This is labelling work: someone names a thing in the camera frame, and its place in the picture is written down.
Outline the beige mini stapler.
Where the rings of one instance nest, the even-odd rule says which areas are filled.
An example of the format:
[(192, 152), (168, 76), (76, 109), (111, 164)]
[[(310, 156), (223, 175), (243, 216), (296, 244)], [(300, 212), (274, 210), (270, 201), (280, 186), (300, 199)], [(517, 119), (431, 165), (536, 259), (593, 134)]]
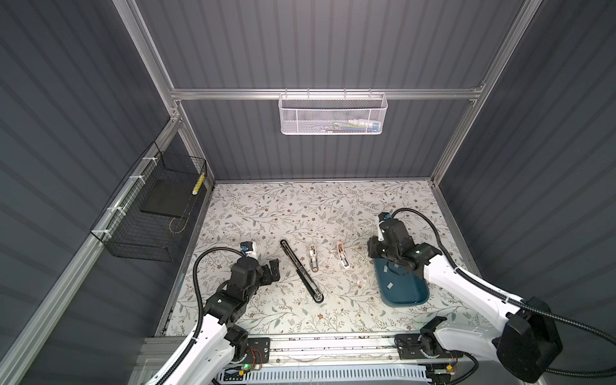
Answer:
[(309, 256), (310, 256), (311, 271), (318, 272), (319, 271), (319, 261), (318, 261), (318, 255), (317, 255), (317, 250), (316, 250), (315, 245), (309, 246)]

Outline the black long stapler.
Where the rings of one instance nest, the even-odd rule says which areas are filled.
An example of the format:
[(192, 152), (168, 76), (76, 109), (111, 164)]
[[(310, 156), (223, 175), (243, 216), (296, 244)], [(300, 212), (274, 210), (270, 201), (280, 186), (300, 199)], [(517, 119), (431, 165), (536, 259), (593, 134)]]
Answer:
[(295, 252), (292, 250), (287, 240), (280, 240), (280, 246), (282, 247), (282, 250), (284, 251), (286, 256), (290, 258), (292, 264), (295, 266), (296, 273), (298, 274), (298, 277), (300, 277), (301, 281), (304, 284), (304, 287), (306, 287), (306, 290), (310, 294), (311, 298), (318, 304), (323, 303), (324, 295), (322, 291), (319, 290), (319, 287), (317, 286), (316, 282), (309, 275), (308, 271), (303, 266)]

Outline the pink mini stapler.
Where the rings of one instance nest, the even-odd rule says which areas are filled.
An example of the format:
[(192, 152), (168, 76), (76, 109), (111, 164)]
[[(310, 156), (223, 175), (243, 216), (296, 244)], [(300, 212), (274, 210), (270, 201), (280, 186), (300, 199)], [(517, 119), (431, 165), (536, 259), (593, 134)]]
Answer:
[(347, 259), (347, 253), (342, 242), (337, 243), (336, 253), (343, 269), (348, 269), (350, 267), (350, 263)]

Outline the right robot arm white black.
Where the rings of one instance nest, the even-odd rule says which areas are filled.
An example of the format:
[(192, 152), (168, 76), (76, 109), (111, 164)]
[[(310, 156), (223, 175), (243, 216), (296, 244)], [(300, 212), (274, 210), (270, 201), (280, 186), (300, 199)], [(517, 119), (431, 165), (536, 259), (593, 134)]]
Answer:
[(545, 317), (548, 306), (534, 298), (540, 314), (525, 311), (511, 295), (456, 266), (442, 245), (417, 244), (402, 221), (388, 213), (378, 216), (378, 234), (367, 243), (370, 258), (386, 260), (405, 273), (441, 287), (490, 324), (487, 330), (455, 327), (444, 316), (434, 317), (420, 330), (419, 351), (435, 359), (447, 353), (468, 353), (499, 362), (526, 383), (535, 383), (560, 355), (562, 343), (555, 322)]

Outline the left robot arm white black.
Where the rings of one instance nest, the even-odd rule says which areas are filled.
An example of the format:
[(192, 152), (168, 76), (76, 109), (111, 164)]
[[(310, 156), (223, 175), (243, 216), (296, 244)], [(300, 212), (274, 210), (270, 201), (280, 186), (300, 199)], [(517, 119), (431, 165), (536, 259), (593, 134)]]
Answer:
[(209, 384), (225, 366), (243, 359), (247, 331), (236, 325), (262, 286), (280, 280), (279, 260), (262, 265), (241, 257), (226, 286), (200, 306), (197, 324), (149, 384)]

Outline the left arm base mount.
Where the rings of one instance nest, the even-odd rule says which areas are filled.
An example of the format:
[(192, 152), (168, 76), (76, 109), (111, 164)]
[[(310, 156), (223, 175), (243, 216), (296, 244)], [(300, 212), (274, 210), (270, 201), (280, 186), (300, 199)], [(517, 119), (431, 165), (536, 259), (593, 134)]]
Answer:
[(247, 345), (239, 363), (250, 366), (267, 364), (270, 359), (270, 351), (270, 338), (250, 337), (247, 339)]

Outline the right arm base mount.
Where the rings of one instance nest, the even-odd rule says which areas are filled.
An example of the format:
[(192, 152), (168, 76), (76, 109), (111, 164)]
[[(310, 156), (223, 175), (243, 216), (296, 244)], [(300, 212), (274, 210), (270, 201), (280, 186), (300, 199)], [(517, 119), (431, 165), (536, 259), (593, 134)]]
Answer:
[(460, 359), (460, 352), (447, 351), (434, 340), (421, 333), (397, 334), (394, 346), (400, 359)]

